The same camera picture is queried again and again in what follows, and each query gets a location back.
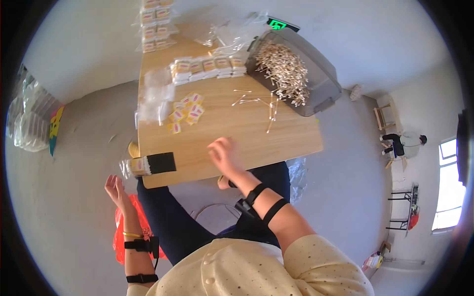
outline emergency exit sign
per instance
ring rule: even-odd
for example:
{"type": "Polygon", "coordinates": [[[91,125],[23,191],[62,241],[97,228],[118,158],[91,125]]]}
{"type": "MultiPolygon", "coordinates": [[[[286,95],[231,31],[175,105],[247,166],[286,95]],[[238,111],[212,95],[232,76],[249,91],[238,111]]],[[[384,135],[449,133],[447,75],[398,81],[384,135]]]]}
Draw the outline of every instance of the emergency exit sign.
{"type": "Polygon", "coordinates": [[[298,26],[292,25],[288,22],[285,22],[281,19],[274,18],[274,17],[271,17],[271,16],[268,17],[267,24],[271,25],[274,30],[280,30],[280,29],[283,29],[283,28],[290,28],[291,30],[293,30],[295,32],[298,32],[300,30],[300,27],[298,27],[298,26]]]}

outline cream cardigan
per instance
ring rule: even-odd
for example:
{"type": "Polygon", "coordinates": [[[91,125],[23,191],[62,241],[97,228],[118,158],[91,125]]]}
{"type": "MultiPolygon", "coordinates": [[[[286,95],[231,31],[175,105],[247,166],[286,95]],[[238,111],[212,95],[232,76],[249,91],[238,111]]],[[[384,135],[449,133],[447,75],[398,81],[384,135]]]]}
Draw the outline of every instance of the cream cardigan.
{"type": "Polygon", "coordinates": [[[345,254],[313,234],[277,247],[240,239],[215,239],[199,248],[150,289],[134,284],[127,296],[374,295],[372,285],[345,254]]]}

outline black pants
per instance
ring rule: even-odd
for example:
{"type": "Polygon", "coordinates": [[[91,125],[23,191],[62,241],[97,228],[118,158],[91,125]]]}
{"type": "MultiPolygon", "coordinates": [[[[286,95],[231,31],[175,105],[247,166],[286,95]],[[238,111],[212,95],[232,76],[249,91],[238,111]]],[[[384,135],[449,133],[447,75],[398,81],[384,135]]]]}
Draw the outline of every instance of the black pants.
{"type": "Polygon", "coordinates": [[[393,144],[392,144],[392,147],[389,147],[387,149],[385,149],[385,153],[388,153],[390,151],[392,151],[393,149],[395,149],[395,154],[397,154],[397,156],[402,156],[405,154],[405,151],[403,150],[403,145],[400,141],[400,136],[397,135],[397,134],[388,134],[388,135],[384,135],[382,136],[382,139],[384,140],[393,140],[393,144]]]}
{"type": "MultiPolygon", "coordinates": [[[[290,201],[290,177],[284,161],[249,171],[290,201]]],[[[168,187],[146,189],[138,178],[137,192],[151,231],[160,238],[160,246],[173,265],[216,238],[239,238],[280,247],[275,235],[260,219],[241,215],[235,226],[214,235],[188,215],[168,187]]]]}

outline concrete floor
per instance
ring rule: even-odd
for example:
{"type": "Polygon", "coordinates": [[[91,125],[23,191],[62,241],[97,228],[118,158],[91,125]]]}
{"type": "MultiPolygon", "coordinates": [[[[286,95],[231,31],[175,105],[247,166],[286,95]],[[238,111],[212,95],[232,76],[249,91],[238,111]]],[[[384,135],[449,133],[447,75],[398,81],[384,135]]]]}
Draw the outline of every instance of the concrete floor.
{"type": "MultiPolygon", "coordinates": [[[[136,82],[67,105],[54,157],[46,150],[30,153],[6,141],[9,189],[19,226],[59,295],[126,291],[123,266],[112,249],[115,206],[103,186],[109,174],[120,173],[118,163],[128,157],[128,143],[137,139],[136,107],[136,82]]],[[[386,238],[390,217],[386,199],[391,177],[380,156],[373,107],[375,100],[351,102],[345,91],[335,106],[317,114],[324,151],[306,156],[308,185],[296,204],[316,232],[359,265],[386,238]]],[[[126,190],[136,192],[134,181],[126,182],[126,190]]],[[[232,205],[239,198],[234,189],[219,190],[216,178],[174,185],[171,192],[193,215],[205,205],[232,205]]],[[[220,206],[198,218],[215,233],[235,220],[220,206]]],[[[161,260],[158,276],[170,267],[161,260]]]]}

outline gray plastic bin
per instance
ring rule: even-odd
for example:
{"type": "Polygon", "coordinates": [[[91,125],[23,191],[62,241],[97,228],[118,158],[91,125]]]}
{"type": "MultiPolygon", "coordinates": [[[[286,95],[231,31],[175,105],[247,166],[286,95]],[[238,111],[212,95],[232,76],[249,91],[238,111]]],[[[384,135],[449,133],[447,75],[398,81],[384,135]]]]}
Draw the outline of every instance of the gray plastic bin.
{"type": "Polygon", "coordinates": [[[269,90],[276,89],[270,79],[265,79],[265,72],[257,72],[255,56],[260,51],[263,41],[270,40],[275,44],[284,44],[293,53],[300,56],[308,69],[308,89],[310,99],[305,106],[295,107],[292,100],[284,101],[296,113],[309,117],[317,112],[323,111],[334,105],[341,97],[342,88],[337,82],[336,69],[334,66],[306,39],[289,28],[281,30],[269,30],[257,39],[249,48],[250,56],[246,62],[247,72],[255,80],[269,90]]]}

